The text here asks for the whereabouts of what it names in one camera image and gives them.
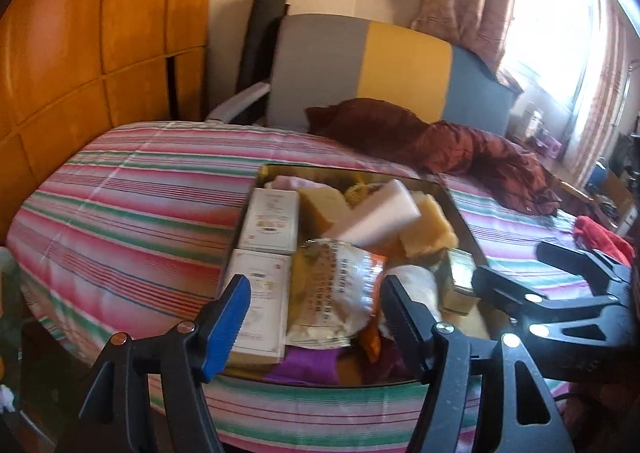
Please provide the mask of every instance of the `white box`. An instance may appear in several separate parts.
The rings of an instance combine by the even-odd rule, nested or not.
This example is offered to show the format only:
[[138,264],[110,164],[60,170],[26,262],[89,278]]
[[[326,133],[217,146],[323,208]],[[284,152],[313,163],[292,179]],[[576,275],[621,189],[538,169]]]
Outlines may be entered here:
[[234,274],[251,284],[251,303],[229,364],[274,365],[284,358],[291,257],[235,249],[226,268],[224,287]]
[[295,253],[299,203],[297,191],[254,189],[238,248],[278,255]]

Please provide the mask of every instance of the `sponge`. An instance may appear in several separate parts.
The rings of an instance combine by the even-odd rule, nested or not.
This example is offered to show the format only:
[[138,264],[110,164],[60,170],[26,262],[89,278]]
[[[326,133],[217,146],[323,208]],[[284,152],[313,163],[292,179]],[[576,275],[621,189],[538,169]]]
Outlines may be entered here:
[[312,238],[319,237],[338,220],[351,213],[347,201],[337,189],[302,188],[298,190],[298,194],[300,211]]
[[421,192],[412,192],[411,196],[421,216],[400,233],[406,255],[414,258],[457,247],[458,237],[435,198]]

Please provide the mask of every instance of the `window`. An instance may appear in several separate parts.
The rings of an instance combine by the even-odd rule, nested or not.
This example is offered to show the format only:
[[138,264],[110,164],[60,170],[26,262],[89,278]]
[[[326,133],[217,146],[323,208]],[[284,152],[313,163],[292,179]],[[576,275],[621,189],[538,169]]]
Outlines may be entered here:
[[573,111],[592,29],[593,0],[516,0],[503,64]]

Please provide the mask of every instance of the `striped bed sheet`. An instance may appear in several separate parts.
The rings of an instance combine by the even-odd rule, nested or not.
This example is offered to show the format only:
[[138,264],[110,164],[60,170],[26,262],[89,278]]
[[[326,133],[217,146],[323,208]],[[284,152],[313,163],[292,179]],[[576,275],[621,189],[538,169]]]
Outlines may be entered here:
[[[53,173],[10,228],[7,245],[34,314],[87,363],[117,331],[143,338],[194,317],[216,292],[242,204],[267,162],[416,176],[285,130],[194,122],[113,129]],[[492,267],[550,297],[590,295],[580,277],[534,258],[541,240],[573,245],[572,216],[514,213],[469,179],[443,180]],[[159,378],[149,384],[152,404],[162,409]],[[404,451],[426,393],[417,383],[302,388],[221,375],[204,391],[223,441],[273,453]],[[460,452],[470,450],[478,403],[476,379]]]

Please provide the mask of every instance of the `white cylindrical object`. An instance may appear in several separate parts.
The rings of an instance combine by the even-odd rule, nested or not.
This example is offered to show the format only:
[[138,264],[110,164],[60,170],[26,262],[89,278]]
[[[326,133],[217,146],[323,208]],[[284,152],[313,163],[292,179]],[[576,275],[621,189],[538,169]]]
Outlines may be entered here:
[[392,180],[358,205],[344,220],[334,224],[323,238],[341,240],[359,247],[377,245],[420,218],[411,193],[399,180]]

